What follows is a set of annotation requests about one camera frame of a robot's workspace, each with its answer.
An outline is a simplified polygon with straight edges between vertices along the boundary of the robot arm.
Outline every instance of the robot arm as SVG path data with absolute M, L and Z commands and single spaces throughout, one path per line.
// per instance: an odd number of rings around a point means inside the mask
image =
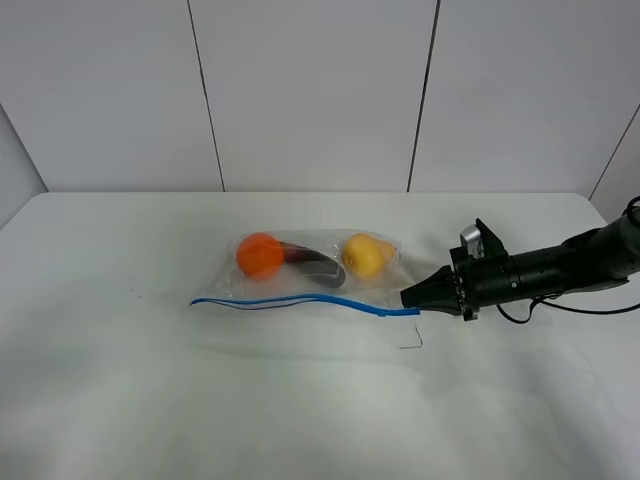
M 541 303 L 565 293 L 627 283 L 640 270 L 640 208 L 634 198 L 622 217 L 562 244 L 509 255 L 480 219 L 451 249 L 453 266 L 401 292 L 405 307 L 477 318 L 481 307 L 531 298 Z

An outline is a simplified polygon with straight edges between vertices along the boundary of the plastic bag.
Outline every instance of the plastic bag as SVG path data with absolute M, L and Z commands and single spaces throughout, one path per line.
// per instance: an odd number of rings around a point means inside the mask
M 400 244 L 357 230 L 261 232 L 226 249 L 210 286 L 191 304 L 265 310 L 325 302 L 379 316 L 418 315 L 400 291 L 415 282 Z

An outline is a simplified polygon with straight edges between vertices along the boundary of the yellow fruit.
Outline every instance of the yellow fruit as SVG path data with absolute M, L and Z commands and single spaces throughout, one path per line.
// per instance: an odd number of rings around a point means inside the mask
M 366 233 L 351 236 L 342 248 L 342 261 L 347 270 L 361 280 L 378 275 L 395 255 L 395 247 Z

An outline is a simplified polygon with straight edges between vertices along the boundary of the orange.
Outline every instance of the orange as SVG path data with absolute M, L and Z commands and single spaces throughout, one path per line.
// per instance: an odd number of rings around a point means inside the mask
M 284 249 L 268 233 L 254 233 L 240 242 L 236 263 L 248 277 L 266 280 L 275 275 L 284 262 Z

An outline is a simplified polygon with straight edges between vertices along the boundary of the blue zipper seal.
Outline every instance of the blue zipper seal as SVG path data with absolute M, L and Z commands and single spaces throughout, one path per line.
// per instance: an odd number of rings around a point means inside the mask
M 288 302 L 285 305 L 268 305 L 273 302 Z M 231 307 L 238 310 L 272 310 L 274 308 L 285 308 L 299 305 L 301 303 L 309 302 L 322 302 L 332 303 L 334 305 L 342 305 L 343 307 L 353 308 L 365 313 L 371 313 L 379 317 L 407 317 L 411 315 L 420 315 L 419 308 L 397 308 L 388 309 L 381 307 L 374 307 L 367 305 L 366 303 L 356 302 L 355 300 L 349 300 L 348 298 L 335 297 L 333 295 L 325 295 L 322 293 L 308 293 L 301 295 L 289 295 L 286 297 L 274 297 L 265 298 L 261 300 L 229 300 L 224 298 L 196 298 L 191 302 L 191 305 L 197 305 L 199 303 L 214 303 L 216 305 L 224 305 L 225 307 Z M 252 305 L 264 305 L 262 307 L 249 308 Z

